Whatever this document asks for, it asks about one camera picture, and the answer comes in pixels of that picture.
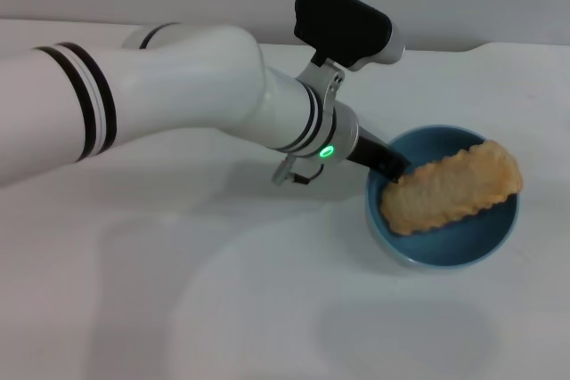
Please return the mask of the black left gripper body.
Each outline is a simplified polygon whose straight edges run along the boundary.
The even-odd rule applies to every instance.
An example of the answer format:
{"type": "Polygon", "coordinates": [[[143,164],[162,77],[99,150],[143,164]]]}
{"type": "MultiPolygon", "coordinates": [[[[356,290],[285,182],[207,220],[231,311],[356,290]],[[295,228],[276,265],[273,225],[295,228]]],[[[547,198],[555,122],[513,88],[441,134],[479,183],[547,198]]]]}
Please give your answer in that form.
{"type": "Polygon", "coordinates": [[[361,166],[377,171],[377,154],[382,150],[391,150],[382,140],[358,126],[358,138],[348,160],[361,166]]]}

